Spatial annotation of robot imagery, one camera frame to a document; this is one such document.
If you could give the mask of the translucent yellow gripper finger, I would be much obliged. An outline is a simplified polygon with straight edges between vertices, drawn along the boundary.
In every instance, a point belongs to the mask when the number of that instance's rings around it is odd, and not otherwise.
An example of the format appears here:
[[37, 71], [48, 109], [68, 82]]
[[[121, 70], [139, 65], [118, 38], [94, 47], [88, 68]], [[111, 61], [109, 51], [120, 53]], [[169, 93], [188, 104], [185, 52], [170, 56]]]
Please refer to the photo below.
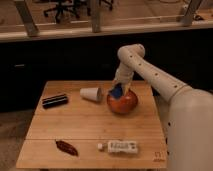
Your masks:
[[125, 96], [127, 92], [130, 90], [130, 86], [131, 86], [131, 83], [122, 84], [123, 96]]
[[116, 80], [112, 81], [112, 90], [114, 90], [118, 85], [118, 82]]

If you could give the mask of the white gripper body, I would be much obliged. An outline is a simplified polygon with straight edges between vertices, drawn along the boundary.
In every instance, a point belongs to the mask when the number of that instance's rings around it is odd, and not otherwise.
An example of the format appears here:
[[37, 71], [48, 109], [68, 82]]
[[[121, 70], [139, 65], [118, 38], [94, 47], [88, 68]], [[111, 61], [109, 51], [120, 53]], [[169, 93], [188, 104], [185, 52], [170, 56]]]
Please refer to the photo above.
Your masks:
[[131, 70], [128, 70], [127, 68], [121, 68], [119, 67], [116, 70], [114, 81], [116, 84], [128, 84], [132, 81], [134, 76], [134, 72]]

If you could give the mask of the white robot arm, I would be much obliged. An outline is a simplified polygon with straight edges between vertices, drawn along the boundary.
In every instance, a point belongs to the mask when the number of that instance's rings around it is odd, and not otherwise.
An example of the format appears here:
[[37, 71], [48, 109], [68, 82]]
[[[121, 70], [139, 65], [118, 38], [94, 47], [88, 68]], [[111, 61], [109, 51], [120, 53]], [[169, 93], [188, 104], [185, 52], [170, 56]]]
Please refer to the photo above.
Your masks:
[[138, 73], [169, 103], [167, 171], [213, 171], [213, 94], [196, 89], [144, 59], [142, 44], [122, 46], [114, 80]]

